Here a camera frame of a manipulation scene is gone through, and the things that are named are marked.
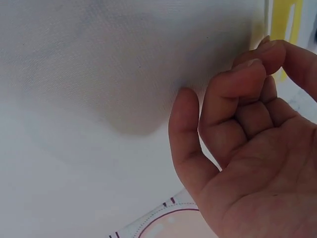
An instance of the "finger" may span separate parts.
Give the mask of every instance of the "finger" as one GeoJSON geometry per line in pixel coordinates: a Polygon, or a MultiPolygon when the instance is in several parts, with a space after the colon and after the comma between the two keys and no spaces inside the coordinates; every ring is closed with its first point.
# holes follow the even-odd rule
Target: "finger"
{"type": "Polygon", "coordinates": [[[264,45],[266,42],[269,42],[269,41],[270,41],[270,36],[265,36],[263,40],[261,40],[261,42],[259,43],[258,47],[260,47],[261,45],[264,45]]]}
{"type": "Polygon", "coordinates": [[[275,80],[272,76],[268,76],[262,88],[262,92],[260,95],[260,100],[263,103],[268,103],[277,98],[277,90],[275,85],[275,80]]]}
{"type": "Polygon", "coordinates": [[[260,45],[256,50],[248,51],[238,56],[233,65],[238,65],[251,59],[260,59],[267,75],[274,74],[283,65],[286,49],[282,41],[269,41],[260,45]]]}
{"type": "Polygon", "coordinates": [[[240,55],[234,65],[261,59],[268,75],[283,67],[288,76],[317,101],[317,56],[286,41],[266,42],[254,51],[240,55]]]}
{"type": "Polygon", "coordinates": [[[248,139],[274,127],[270,114],[262,102],[238,107],[235,118],[242,126],[248,139]]]}
{"type": "Polygon", "coordinates": [[[317,56],[283,41],[286,58],[283,68],[288,76],[317,101],[317,56]]]}
{"type": "Polygon", "coordinates": [[[194,199],[219,172],[202,153],[198,121],[197,95],[191,89],[181,89],[169,120],[169,141],[175,170],[194,199]]]}
{"type": "Polygon", "coordinates": [[[298,112],[292,109],[291,106],[281,98],[269,101],[265,106],[275,127],[280,127],[286,121],[300,116],[298,112]]]}
{"type": "Polygon", "coordinates": [[[206,90],[199,132],[222,168],[232,154],[247,142],[241,125],[233,120],[239,98],[259,95],[266,77],[261,61],[237,66],[213,78],[206,90]]]}

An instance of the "dark speck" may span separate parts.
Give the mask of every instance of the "dark speck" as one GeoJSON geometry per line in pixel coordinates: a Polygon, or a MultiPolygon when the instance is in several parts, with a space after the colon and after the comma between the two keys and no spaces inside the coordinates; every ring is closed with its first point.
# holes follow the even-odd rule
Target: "dark speck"
{"type": "Polygon", "coordinates": [[[61,4],[61,5],[57,6],[57,7],[55,7],[55,11],[59,11],[59,10],[61,10],[62,8],[63,8],[63,4],[61,4]]]}

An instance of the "fingernail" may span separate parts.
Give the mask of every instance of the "fingernail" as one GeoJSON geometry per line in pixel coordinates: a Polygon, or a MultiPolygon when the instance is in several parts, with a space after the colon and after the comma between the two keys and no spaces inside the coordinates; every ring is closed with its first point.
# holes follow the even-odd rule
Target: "fingernail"
{"type": "Polygon", "coordinates": [[[240,71],[240,70],[242,70],[242,69],[245,69],[245,68],[250,67],[251,65],[253,65],[254,62],[258,62],[258,61],[261,62],[260,59],[252,59],[252,60],[249,60],[249,61],[247,61],[247,62],[238,64],[238,65],[235,66],[231,71],[232,71],[232,72],[240,71]]]}
{"type": "Polygon", "coordinates": [[[258,53],[263,53],[271,49],[276,44],[276,41],[269,41],[264,43],[263,45],[260,45],[257,49],[258,53]]]}
{"type": "Polygon", "coordinates": [[[268,36],[265,36],[264,38],[263,38],[263,40],[261,40],[261,42],[259,43],[259,47],[261,46],[261,45],[264,45],[266,42],[269,42],[270,41],[270,36],[268,35],[268,36]]]}

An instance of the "white cloth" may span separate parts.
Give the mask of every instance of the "white cloth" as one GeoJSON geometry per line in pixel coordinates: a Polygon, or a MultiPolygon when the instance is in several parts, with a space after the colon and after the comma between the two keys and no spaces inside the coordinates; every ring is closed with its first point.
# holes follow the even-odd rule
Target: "white cloth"
{"type": "Polygon", "coordinates": [[[167,118],[248,49],[254,0],[2,0],[0,234],[101,238],[182,186],[167,118]]]}

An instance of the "hand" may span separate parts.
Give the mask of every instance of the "hand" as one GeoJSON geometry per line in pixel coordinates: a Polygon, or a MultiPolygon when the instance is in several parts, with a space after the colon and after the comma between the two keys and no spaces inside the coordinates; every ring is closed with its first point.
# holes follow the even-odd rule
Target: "hand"
{"type": "Polygon", "coordinates": [[[174,103],[176,172],[220,238],[317,237],[317,125],[277,97],[270,75],[281,66],[317,100],[317,56],[268,41],[210,81],[200,119],[192,90],[174,103]]]}

